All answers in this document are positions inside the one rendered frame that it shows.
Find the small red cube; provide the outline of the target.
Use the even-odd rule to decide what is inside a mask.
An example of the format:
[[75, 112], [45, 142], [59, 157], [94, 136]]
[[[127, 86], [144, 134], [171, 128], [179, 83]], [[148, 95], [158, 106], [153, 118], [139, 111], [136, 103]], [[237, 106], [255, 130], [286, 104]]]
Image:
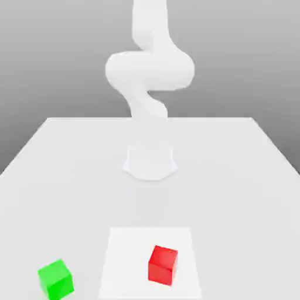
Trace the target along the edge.
[[148, 261], [148, 280], [171, 286], [178, 262], [178, 250], [154, 246]]

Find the small green cube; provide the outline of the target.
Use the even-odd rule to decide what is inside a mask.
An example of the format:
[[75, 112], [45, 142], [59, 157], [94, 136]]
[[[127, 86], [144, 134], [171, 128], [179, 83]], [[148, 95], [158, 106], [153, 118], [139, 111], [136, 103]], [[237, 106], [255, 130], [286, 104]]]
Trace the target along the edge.
[[74, 292], [73, 276], [62, 259], [42, 267], [37, 274], [48, 300], [61, 300]]

